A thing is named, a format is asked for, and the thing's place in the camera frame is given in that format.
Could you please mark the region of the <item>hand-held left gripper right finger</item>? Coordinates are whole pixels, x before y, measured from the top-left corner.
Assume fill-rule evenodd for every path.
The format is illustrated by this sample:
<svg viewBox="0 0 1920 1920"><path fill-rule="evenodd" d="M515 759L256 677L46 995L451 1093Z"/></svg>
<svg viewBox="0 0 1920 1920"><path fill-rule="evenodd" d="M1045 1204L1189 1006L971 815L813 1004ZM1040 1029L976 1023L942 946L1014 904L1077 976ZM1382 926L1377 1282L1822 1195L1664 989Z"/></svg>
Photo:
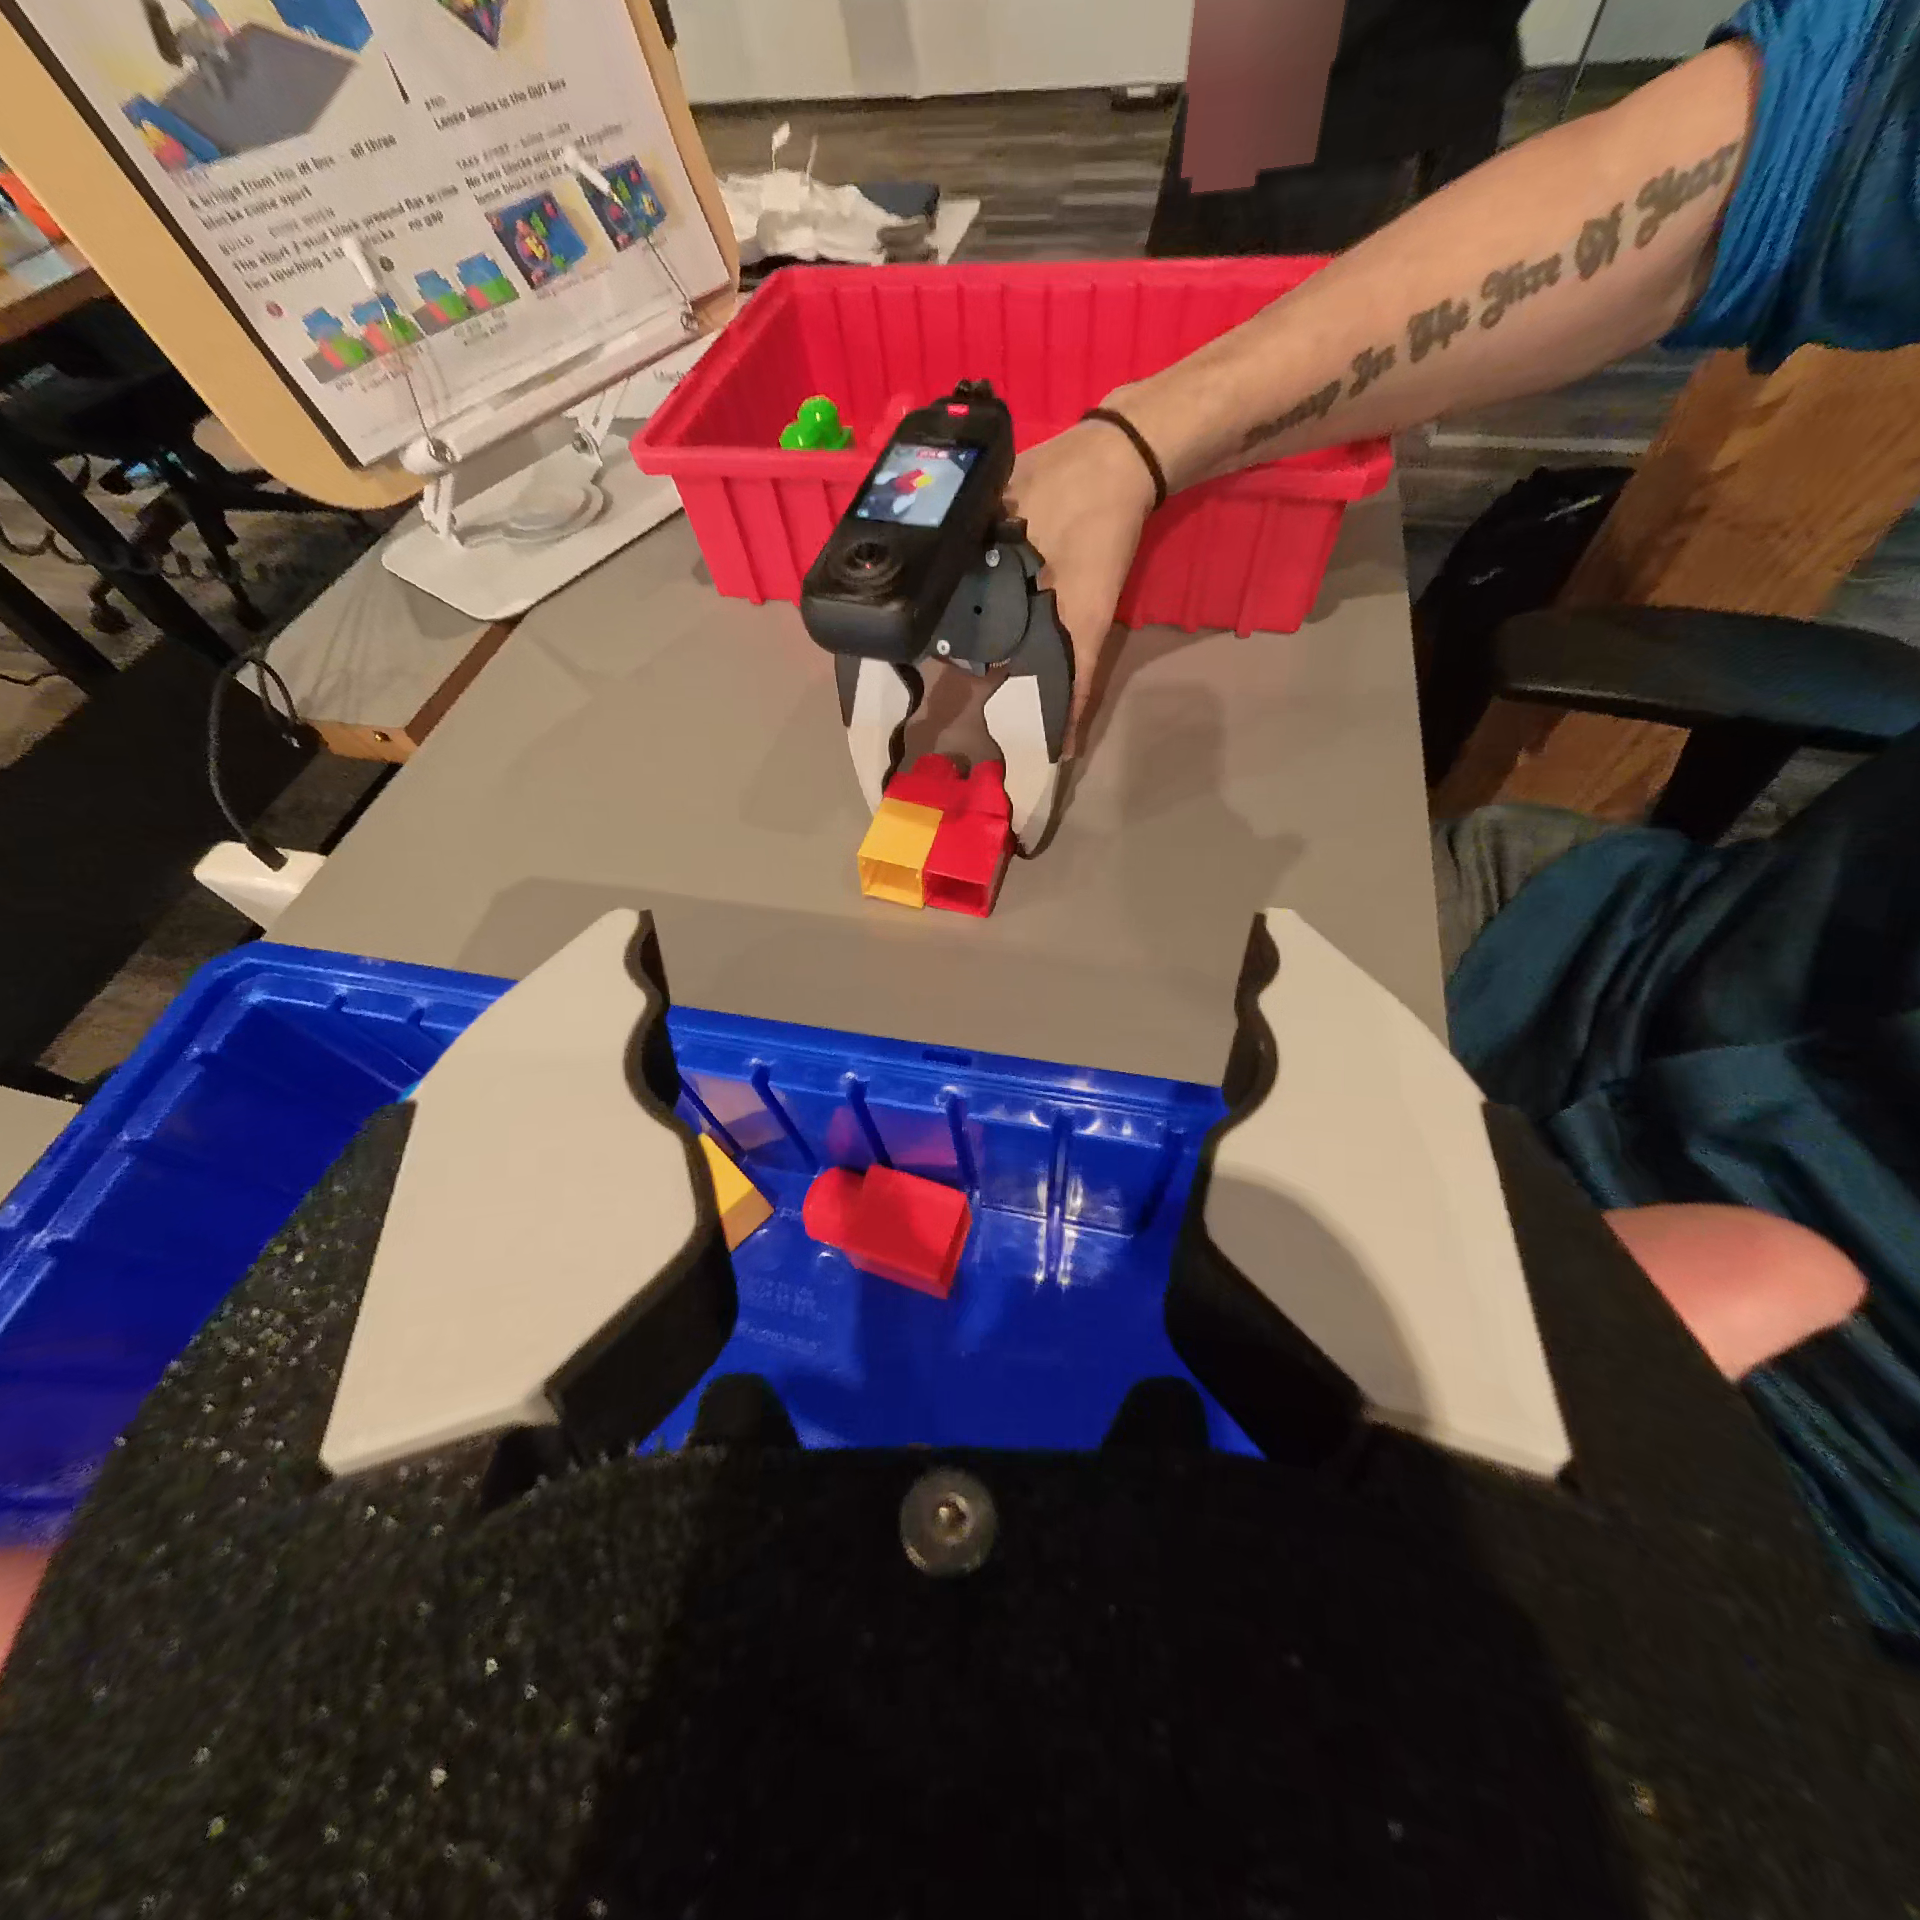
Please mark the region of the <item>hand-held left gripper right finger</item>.
<svg viewBox="0 0 1920 1920"><path fill-rule="evenodd" d="M1255 1451L1373 1426L1536 1480L1572 1459L1480 1093L1299 912L1255 915L1168 1341Z"/></svg>

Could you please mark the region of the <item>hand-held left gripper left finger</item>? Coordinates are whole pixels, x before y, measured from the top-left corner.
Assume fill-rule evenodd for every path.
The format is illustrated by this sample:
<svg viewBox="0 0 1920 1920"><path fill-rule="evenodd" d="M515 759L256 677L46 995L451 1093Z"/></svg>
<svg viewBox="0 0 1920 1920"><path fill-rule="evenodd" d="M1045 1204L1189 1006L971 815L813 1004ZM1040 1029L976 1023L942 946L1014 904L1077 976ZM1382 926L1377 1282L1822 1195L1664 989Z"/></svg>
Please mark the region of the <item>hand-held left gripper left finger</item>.
<svg viewBox="0 0 1920 1920"><path fill-rule="evenodd" d="M407 1098L326 1476L470 1444L627 1455L720 1359L735 1269L679 1112L667 1010L656 922L624 904L501 995Z"/></svg>

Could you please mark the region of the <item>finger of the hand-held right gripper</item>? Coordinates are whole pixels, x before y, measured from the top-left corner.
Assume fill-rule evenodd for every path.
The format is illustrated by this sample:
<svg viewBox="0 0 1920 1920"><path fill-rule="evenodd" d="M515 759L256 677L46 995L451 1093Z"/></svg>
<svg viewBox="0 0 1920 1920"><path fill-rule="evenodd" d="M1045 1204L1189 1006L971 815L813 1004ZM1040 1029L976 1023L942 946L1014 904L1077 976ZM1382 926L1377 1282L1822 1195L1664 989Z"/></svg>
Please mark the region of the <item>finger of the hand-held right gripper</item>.
<svg viewBox="0 0 1920 1920"><path fill-rule="evenodd" d="M912 662L851 654L832 656L832 677L855 782L876 813L900 766L907 722L924 704L924 677Z"/></svg>
<svg viewBox="0 0 1920 1920"><path fill-rule="evenodd" d="M1072 678L1009 672L980 715L999 755L1014 847L1037 856L1057 828L1068 790Z"/></svg>

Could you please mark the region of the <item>red two-stud block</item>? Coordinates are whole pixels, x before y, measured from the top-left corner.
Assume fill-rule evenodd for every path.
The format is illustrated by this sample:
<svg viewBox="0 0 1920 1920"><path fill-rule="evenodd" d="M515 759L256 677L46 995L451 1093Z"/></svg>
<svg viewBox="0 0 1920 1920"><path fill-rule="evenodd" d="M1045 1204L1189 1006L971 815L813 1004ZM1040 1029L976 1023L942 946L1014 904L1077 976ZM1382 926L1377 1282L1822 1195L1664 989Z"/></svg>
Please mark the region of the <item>red two-stud block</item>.
<svg viewBox="0 0 1920 1920"><path fill-rule="evenodd" d="M883 796L934 810L945 820L984 820L996 832L1013 830L1003 767L996 759L976 759L963 767L956 757L928 752L895 770Z"/></svg>

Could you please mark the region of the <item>yellow single-stud block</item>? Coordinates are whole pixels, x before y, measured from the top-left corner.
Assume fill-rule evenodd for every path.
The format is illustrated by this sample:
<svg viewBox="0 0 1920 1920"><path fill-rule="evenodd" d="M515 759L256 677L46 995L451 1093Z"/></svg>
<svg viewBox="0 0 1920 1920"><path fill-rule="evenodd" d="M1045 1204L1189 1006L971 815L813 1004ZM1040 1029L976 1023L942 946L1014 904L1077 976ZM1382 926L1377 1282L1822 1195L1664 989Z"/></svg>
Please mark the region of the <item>yellow single-stud block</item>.
<svg viewBox="0 0 1920 1920"><path fill-rule="evenodd" d="M925 866L944 828L944 810L885 797L855 853L857 890L885 904L924 909Z"/></svg>

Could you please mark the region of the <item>red single-stud block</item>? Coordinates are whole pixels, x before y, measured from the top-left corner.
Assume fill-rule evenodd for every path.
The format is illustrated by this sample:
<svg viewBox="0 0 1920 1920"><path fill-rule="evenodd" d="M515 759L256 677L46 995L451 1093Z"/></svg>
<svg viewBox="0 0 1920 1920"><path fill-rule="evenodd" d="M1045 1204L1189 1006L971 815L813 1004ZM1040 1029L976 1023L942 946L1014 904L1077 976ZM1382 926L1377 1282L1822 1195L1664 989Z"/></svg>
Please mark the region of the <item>red single-stud block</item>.
<svg viewBox="0 0 1920 1920"><path fill-rule="evenodd" d="M1014 850L1007 819L984 810L949 810L920 864L925 909L987 919Z"/></svg>
<svg viewBox="0 0 1920 1920"><path fill-rule="evenodd" d="M885 1165L824 1167L799 1216L806 1236L855 1271L942 1302L974 1228L963 1191Z"/></svg>

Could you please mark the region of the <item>red plastic bin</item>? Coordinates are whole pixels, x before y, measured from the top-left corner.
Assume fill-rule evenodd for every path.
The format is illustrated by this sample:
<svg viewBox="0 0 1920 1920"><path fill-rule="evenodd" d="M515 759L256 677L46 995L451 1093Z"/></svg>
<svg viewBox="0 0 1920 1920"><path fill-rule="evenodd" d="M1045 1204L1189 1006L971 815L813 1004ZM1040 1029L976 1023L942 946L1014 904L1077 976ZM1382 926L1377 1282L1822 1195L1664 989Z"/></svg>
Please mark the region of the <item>red plastic bin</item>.
<svg viewBox="0 0 1920 1920"><path fill-rule="evenodd" d="M1025 447L1321 267L1321 255L1193 255L779 270L713 336L631 454L676 485L720 594L795 604L907 412L983 378ZM853 447L779 447L782 426L813 392L838 405ZM1392 469L1389 444L1365 438L1177 494L1142 531L1118 622L1295 632L1347 510Z"/></svg>

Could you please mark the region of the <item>person's right hand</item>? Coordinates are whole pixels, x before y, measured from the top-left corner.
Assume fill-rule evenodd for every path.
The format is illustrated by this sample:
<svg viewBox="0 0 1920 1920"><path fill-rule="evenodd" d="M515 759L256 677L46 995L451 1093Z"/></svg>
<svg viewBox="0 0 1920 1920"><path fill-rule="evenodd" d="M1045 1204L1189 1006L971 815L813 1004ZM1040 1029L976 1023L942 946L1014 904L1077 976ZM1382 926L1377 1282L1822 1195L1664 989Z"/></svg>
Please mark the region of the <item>person's right hand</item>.
<svg viewBox="0 0 1920 1920"><path fill-rule="evenodd" d="M1140 453L1133 421L1105 399L1065 432L1014 458L1005 510L1022 519L1043 558L1075 654L1068 755L1078 752L1101 690L1120 592L1142 527L1160 501L1157 466Z"/></svg>

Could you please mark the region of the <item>person's left hand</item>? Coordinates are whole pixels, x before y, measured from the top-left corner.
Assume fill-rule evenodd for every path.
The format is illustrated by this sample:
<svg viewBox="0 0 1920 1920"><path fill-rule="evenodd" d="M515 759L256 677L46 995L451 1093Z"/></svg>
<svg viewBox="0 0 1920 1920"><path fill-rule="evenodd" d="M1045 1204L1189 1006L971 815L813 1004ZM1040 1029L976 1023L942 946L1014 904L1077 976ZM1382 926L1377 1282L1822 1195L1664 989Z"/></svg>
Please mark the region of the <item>person's left hand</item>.
<svg viewBox="0 0 1920 1920"><path fill-rule="evenodd" d="M1601 1218L1729 1383L1837 1327L1868 1299L1841 1247L1774 1214L1652 1204Z"/></svg>

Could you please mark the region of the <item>orange block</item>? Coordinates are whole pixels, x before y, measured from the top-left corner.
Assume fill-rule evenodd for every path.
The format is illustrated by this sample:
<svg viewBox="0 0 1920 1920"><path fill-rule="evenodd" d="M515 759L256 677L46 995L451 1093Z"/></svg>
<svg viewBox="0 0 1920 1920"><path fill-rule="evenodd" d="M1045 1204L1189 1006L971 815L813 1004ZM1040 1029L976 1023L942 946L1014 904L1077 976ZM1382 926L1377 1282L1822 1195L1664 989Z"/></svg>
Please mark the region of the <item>orange block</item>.
<svg viewBox="0 0 1920 1920"><path fill-rule="evenodd" d="M731 1254L735 1254L755 1235L776 1218L776 1204L713 1135L699 1133L699 1148L709 1167L725 1246Z"/></svg>

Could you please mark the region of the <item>black wrist band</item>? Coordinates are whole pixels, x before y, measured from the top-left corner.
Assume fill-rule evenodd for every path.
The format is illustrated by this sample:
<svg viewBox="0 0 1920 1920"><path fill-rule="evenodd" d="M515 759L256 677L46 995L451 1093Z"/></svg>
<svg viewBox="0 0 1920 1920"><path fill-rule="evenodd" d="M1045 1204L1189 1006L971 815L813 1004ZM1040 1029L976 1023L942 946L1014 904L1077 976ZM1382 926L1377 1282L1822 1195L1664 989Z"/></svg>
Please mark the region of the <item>black wrist band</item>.
<svg viewBox="0 0 1920 1920"><path fill-rule="evenodd" d="M1121 413L1120 408L1109 406L1109 405L1096 405L1096 406L1085 408L1078 415L1078 422L1080 426L1105 426L1105 427L1120 432L1126 438L1133 454L1139 458L1139 461L1140 461L1140 466L1142 466L1142 471L1150 480L1155 503L1147 511L1152 515L1152 511L1159 511L1160 507L1166 507L1166 503L1168 503L1168 475L1166 475L1166 469L1160 464L1160 458L1155 450L1155 446L1150 444L1150 438L1144 437L1144 432L1126 413Z"/></svg>

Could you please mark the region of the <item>white crumpled cloth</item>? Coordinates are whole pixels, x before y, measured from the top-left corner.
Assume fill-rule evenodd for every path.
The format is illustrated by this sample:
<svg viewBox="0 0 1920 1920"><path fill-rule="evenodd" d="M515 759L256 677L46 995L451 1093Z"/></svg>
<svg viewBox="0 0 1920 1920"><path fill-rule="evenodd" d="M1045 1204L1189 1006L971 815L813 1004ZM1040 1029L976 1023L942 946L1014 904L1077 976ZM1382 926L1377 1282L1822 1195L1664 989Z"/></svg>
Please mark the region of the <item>white crumpled cloth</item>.
<svg viewBox="0 0 1920 1920"><path fill-rule="evenodd" d="M828 183L815 147L803 166L782 164L789 135L775 131L768 164L718 178L744 284L798 264L945 264L969 238L980 199L925 181Z"/></svg>

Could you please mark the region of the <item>blue plastic bin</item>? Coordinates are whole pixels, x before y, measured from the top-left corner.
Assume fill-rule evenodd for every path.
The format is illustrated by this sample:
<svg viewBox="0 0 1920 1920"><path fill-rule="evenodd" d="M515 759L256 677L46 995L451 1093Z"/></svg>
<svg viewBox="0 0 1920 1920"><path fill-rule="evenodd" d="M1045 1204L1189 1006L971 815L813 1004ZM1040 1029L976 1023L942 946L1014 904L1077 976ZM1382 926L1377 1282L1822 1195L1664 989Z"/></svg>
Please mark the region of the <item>blue plastic bin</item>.
<svg viewBox="0 0 1920 1920"><path fill-rule="evenodd" d="M246 943L205 965L5 1202L5 1544L63 1535L116 1436L361 1124L509 986ZM759 1376L804 1448L1091 1451L1181 1376L1171 1247L1215 1087L673 1006L679 1116L775 1214L699 1381ZM937 1302L803 1224L828 1167L965 1191Z"/></svg>

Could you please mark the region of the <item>grey pants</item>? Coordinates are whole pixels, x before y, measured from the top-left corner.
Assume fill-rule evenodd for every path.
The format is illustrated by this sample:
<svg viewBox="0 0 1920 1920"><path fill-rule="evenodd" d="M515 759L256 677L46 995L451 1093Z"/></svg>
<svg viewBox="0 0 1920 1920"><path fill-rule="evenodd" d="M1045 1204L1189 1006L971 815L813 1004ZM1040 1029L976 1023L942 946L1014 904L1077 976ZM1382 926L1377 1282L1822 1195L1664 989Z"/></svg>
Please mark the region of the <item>grey pants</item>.
<svg viewBox="0 0 1920 1920"><path fill-rule="evenodd" d="M1534 803L1494 803L1430 824L1430 872L1445 976L1549 864L1613 822Z"/></svg>

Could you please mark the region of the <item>black office chair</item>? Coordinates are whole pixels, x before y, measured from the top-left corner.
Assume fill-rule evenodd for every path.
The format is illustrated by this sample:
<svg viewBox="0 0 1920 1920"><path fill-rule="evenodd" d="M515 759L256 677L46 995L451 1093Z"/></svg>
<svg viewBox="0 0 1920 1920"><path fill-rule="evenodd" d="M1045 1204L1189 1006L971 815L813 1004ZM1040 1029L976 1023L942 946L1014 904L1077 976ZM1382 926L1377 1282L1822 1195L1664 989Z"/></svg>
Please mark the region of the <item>black office chair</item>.
<svg viewBox="0 0 1920 1920"><path fill-rule="evenodd" d="M1915 646L1788 614L1556 608L1627 480L1539 466L1453 539L1412 606L1432 819L1518 797L1563 719L1664 730L1667 775L1600 794L1565 775L1543 805L1720 842L1804 752L1868 757L1915 731Z"/></svg>
<svg viewBox="0 0 1920 1920"><path fill-rule="evenodd" d="M129 536L148 573L161 573L176 534L192 527L240 629L265 631L228 515L268 507L268 472L244 453L223 458L203 446L200 429L212 415L176 371L88 374L41 356L5 386L5 421L55 461L83 464L83 488L103 485L127 495L155 486L158 499L140 511Z"/></svg>

